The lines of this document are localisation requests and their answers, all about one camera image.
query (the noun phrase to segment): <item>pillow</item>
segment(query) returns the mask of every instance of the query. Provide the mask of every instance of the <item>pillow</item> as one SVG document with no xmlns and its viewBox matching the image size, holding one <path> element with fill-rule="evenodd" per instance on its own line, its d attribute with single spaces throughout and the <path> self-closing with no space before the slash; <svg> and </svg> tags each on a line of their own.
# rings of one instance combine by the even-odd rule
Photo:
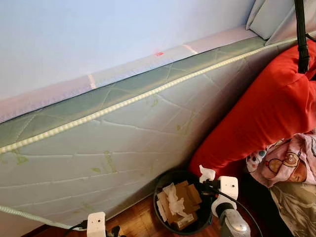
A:
<svg viewBox="0 0 316 237">
<path fill-rule="evenodd" d="M 230 175 L 234 164 L 224 167 L 232 161 L 315 128 L 316 82 L 310 80 L 316 73 L 316 43 L 309 40 L 308 46 L 310 70 L 298 73 L 297 46 L 277 56 L 195 152 L 191 172 L 200 175 L 202 164 Z"/>
</svg>

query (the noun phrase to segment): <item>light blue wall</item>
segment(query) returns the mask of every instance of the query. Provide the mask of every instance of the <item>light blue wall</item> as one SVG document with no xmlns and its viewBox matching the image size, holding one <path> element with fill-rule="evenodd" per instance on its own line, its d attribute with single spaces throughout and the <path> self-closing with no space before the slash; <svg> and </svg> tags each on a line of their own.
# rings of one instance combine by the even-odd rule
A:
<svg viewBox="0 0 316 237">
<path fill-rule="evenodd" d="M 254 0 L 1 0 L 0 100 L 245 24 Z"/>
</svg>

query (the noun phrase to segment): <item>black strap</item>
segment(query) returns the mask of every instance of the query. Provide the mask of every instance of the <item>black strap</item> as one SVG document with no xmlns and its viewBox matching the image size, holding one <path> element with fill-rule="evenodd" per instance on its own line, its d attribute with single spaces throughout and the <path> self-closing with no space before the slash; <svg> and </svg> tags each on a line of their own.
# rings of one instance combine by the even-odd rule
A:
<svg viewBox="0 0 316 237">
<path fill-rule="evenodd" d="M 308 46 L 306 43 L 304 3 L 303 0 L 294 0 L 294 2 L 297 22 L 297 42 L 299 51 L 298 72 L 306 73 L 308 71 L 310 56 L 308 54 Z"/>
</svg>

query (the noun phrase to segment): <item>red pillow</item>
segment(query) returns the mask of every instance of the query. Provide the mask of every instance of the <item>red pillow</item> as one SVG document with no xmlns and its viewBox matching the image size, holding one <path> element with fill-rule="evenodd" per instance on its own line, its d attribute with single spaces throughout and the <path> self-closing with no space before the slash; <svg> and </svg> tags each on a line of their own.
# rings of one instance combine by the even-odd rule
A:
<svg viewBox="0 0 316 237">
<path fill-rule="evenodd" d="M 310 70 L 298 73 L 294 46 L 276 57 L 194 154 L 190 171 L 198 166 L 230 175 L 232 161 L 245 158 L 281 138 L 308 132 L 316 126 L 316 43 L 308 41 Z"/>
</svg>

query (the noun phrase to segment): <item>red stain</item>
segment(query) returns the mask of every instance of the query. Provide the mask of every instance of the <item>red stain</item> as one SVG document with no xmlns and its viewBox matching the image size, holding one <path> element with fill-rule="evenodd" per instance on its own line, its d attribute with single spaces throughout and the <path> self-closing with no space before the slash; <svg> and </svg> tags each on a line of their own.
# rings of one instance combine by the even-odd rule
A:
<svg viewBox="0 0 316 237">
<path fill-rule="evenodd" d="M 162 55 L 163 55 L 163 52 L 158 52 L 158 53 L 155 53 L 154 55 L 155 55 L 155 56 L 162 56 Z"/>
</svg>

